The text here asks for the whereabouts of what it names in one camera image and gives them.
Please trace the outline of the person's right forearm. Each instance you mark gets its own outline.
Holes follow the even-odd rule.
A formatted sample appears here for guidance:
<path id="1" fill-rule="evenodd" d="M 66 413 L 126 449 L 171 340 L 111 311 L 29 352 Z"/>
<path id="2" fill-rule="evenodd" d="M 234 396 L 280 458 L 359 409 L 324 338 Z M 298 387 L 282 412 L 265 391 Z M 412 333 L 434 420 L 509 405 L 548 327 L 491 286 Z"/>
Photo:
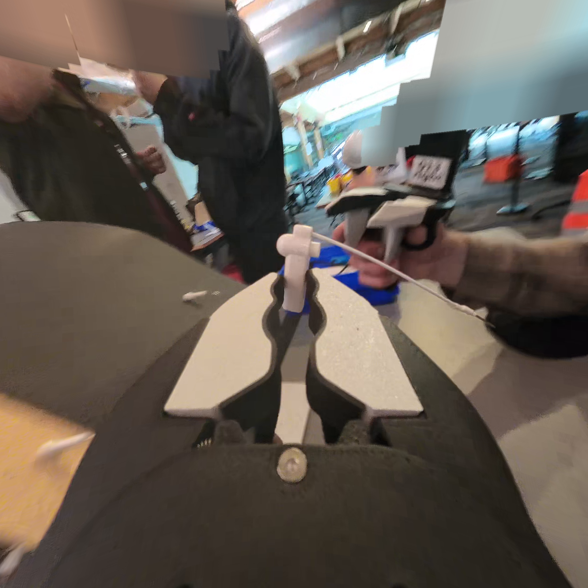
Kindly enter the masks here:
<path id="1" fill-rule="evenodd" d="M 524 239 L 500 231 L 466 233 L 456 302 L 527 317 L 587 317 L 587 232 Z"/>

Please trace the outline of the blue plastic bin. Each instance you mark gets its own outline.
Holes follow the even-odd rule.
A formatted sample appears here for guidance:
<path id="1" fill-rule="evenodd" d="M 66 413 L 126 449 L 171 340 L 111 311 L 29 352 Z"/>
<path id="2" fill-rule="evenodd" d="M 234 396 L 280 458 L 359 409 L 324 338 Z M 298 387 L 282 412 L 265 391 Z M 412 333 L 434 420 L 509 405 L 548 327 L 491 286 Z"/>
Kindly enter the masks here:
<path id="1" fill-rule="evenodd" d="M 349 271 L 349 267 L 346 264 L 349 262 L 349 259 L 350 255 L 344 253 L 340 246 L 329 245 L 321 248 L 320 254 L 311 258 L 307 272 L 315 273 L 318 277 L 332 278 L 336 282 L 366 299 L 368 303 L 374 307 L 392 304 L 396 301 L 400 291 L 399 286 L 396 285 L 390 289 L 375 289 L 360 284 L 358 271 Z M 284 294 L 283 267 L 278 273 L 279 279 L 277 281 L 280 286 L 277 290 L 278 298 L 282 300 L 282 303 Z M 310 313 L 311 287 L 307 285 L 309 279 L 310 278 L 306 276 L 306 298 L 302 312 L 286 312 L 303 315 Z"/>

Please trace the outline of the orange traffic cone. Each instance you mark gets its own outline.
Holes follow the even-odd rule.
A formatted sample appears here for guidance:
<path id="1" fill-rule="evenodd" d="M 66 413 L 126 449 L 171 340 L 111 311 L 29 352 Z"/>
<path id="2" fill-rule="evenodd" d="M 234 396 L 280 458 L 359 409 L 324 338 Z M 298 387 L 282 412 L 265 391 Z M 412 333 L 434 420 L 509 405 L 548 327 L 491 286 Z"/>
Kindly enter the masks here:
<path id="1" fill-rule="evenodd" d="M 578 177 L 566 215 L 562 221 L 561 235 L 576 236 L 587 231 L 587 175 L 584 171 Z"/>

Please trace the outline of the orange bin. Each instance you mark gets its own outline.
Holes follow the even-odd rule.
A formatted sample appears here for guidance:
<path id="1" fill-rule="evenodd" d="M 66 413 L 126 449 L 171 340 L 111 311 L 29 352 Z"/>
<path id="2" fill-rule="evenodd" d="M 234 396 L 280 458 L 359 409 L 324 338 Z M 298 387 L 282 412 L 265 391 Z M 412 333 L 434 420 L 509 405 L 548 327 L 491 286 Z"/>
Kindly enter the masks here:
<path id="1" fill-rule="evenodd" d="M 506 183 L 521 178 L 524 158 L 519 153 L 487 160 L 483 166 L 483 183 Z"/>

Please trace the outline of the black wood-rimmed board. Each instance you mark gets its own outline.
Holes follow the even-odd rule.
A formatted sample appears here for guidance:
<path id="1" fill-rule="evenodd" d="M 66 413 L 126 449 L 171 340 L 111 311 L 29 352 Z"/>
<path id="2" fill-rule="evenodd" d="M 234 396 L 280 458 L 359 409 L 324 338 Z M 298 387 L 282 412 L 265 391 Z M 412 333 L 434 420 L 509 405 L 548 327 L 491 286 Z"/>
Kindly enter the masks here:
<path id="1" fill-rule="evenodd" d="M 142 232 L 1 225 L 1 550 L 39 545 L 90 434 L 241 289 Z"/>

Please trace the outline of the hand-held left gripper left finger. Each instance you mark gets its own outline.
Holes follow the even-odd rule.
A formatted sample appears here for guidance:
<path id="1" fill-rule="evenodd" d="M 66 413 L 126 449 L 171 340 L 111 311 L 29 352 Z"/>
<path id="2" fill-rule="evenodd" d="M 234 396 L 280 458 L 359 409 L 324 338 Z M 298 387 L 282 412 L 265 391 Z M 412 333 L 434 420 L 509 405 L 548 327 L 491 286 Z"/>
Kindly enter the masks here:
<path id="1" fill-rule="evenodd" d="M 166 401 L 170 416 L 219 416 L 230 401 L 269 376 L 276 342 L 268 332 L 275 309 L 270 273 L 241 290 L 208 320 Z"/>

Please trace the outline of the person's right hand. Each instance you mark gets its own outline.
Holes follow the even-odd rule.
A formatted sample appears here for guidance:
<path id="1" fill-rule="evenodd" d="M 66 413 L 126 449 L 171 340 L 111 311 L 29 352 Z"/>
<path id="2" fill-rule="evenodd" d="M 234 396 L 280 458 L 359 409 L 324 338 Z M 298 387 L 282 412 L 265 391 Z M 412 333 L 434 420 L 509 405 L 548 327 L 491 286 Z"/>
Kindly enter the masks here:
<path id="1" fill-rule="evenodd" d="M 388 265 L 416 281 L 427 280 L 453 288 L 464 271 L 468 242 L 466 233 L 450 231 L 438 224 L 433 245 L 422 251 L 403 248 Z M 364 286 L 389 289 L 402 281 L 402 278 L 356 254 L 351 254 L 349 263 L 358 271 L 359 282 Z"/>

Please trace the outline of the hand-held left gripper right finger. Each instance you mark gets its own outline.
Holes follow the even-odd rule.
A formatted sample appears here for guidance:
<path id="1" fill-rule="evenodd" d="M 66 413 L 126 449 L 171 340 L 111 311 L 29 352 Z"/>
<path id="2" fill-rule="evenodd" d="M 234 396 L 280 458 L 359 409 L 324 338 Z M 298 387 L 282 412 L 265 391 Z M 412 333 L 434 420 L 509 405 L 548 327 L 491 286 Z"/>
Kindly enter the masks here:
<path id="1" fill-rule="evenodd" d="M 422 403 L 378 311 L 323 269 L 311 270 L 309 280 L 313 367 L 327 392 L 363 420 L 421 415 Z"/>

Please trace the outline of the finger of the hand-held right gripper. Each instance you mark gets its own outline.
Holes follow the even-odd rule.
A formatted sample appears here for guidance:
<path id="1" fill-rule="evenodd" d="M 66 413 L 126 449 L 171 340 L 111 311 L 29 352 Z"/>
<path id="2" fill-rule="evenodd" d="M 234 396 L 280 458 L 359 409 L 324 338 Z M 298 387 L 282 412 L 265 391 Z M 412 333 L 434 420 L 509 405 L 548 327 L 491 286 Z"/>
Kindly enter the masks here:
<path id="1" fill-rule="evenodd" d="M 336 217 L 354 210 L 375 211 L 393 199 L 393 191 L 384 187 L 361 187 L 347 190 L 326 205 L 326 215 Z"/>
<path id="2" fill-rule="evenodd" d="M 418 226 L 426 212 L 437 202 L 422 196 L 386 201 L 382 203 L 367 222 L 368 229 L 402 229 Z"/>

